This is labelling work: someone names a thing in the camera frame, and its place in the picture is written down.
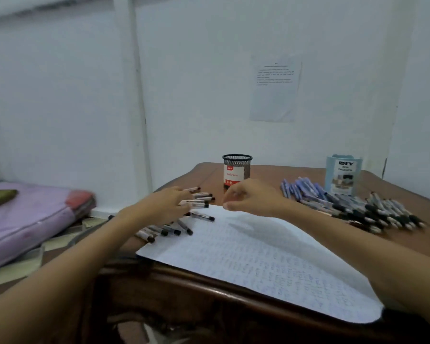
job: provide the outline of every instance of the black mesh pen holder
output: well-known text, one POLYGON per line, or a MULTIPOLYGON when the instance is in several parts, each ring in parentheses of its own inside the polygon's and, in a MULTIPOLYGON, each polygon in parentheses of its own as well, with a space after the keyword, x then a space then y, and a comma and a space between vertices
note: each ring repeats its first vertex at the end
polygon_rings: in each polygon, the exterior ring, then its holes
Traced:
POLYGON ((229 188, 235 183, 250 177, 250 162, 253 159, 248 155, 224 155, 223 186, 229 188))

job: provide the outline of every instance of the wooden table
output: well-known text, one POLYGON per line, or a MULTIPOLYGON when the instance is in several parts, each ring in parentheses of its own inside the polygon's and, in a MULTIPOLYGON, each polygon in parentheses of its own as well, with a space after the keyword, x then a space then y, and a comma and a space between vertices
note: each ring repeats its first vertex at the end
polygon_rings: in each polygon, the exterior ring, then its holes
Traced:
MULTIPOLYGON (((309 177, 324 183, 325 169, 252 166, 251 177, 278 187, 281 180, 309 177)), ((164 187, 199 186, 223 197, 223 166, 198 164, 164 187)), ((430 256, 430 200, 362 172, 357 195, 376 191, 394 198, 429 225, 414 232, 390 229, 384 238, 430 256)), ((248 289, 145 259, 135 259, 144 245, 132 237, 118 257, 101 270, 94 288, 90 341, 102 343, 111 326, 137 320, 176 338, 204 333, 222 343, 271 343, 284 340, 418 342, 430 326, 418 316, 385 310, 376 323, 343 322, 248 289)))

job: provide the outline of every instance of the white paper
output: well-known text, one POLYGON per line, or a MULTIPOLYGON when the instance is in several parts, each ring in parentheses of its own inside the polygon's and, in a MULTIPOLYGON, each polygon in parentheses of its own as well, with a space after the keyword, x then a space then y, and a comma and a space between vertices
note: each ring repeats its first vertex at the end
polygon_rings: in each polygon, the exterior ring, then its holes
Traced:
POLYGON ((273 59, 252 56, 251 121, 293 121, 301 61, 284 55, 273 59))
POLYGON ((137 254, 348 322, 381 316, 368 279, 296 226, 215 205, 198 211, 215 222, 185 218, 192 236, 160 236, 137 254))

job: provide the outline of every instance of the purple mattress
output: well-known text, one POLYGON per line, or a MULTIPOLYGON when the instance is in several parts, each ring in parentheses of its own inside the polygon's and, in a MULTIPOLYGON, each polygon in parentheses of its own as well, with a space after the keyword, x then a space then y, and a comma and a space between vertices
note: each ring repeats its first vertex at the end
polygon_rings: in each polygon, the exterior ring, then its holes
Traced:
POLYGON ((0 206, 0 266, 71 225, 82 209, 95 206, 92 193, 66 188, 0 182, 17 196, 0 206))

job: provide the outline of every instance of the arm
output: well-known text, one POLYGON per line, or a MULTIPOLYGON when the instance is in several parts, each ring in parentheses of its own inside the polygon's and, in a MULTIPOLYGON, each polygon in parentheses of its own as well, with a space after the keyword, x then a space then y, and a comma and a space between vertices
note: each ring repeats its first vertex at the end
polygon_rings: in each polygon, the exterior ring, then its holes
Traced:
POLYGON ((376 289, 430 323, 430 257, 316 213, 258 180, 230 187, 223 207, 277 217, 304 230, 364 274, 376 289))
POLYGON ((120 211, 99 230, 0 295, 0 343, 33 343, 135 232, 189 211, 192 196, 167 188, 120 211))

